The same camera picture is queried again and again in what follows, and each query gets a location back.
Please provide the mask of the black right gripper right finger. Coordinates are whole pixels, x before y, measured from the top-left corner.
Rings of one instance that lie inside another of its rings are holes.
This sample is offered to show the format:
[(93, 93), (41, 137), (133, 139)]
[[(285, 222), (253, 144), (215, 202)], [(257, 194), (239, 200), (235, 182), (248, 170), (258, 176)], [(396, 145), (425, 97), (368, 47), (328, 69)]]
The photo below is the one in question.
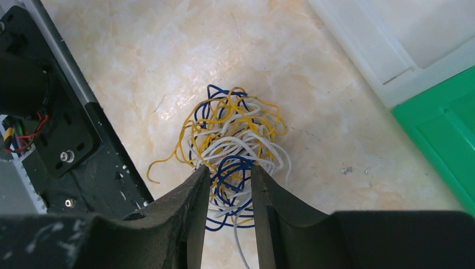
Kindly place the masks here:
[(473, 268), (474, 218), (461, 211), (325, 214), (251, 172), (260, 268)]

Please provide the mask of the white plastic bin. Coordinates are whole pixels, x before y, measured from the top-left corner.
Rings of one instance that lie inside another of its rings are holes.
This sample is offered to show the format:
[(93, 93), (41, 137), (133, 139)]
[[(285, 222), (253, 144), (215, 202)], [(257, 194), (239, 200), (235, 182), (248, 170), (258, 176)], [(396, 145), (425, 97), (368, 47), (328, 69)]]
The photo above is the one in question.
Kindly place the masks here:
[(473, 1), (310, 1), (387, 108), (474, 65)]

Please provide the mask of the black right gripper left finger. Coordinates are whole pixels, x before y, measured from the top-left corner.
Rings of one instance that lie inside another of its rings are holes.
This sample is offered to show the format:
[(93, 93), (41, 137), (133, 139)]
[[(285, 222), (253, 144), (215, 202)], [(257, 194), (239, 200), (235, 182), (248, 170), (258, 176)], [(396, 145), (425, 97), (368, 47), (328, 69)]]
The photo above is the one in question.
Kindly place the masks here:
[(200, 268), (210, 171), (122, 220), (99, 214), (1, 216), (2, 268)]

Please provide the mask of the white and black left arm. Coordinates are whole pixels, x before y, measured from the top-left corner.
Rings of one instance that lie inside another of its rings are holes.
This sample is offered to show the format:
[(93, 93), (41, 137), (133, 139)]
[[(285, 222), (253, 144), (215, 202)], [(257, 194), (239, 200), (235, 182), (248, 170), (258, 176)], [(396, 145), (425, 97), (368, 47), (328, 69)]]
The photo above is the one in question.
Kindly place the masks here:
[(52, 79), (48, 62), (1, 52), (1, 114), (30, 117), (46, 108)]

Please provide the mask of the green plastic bin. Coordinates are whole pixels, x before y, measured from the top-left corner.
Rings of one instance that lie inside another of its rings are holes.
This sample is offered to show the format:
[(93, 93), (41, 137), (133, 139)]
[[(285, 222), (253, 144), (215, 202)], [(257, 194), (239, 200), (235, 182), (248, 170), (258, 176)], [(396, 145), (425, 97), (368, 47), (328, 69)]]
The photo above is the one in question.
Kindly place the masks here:
[(391, 113), (465, 212), (474, 215), (474, 67)]

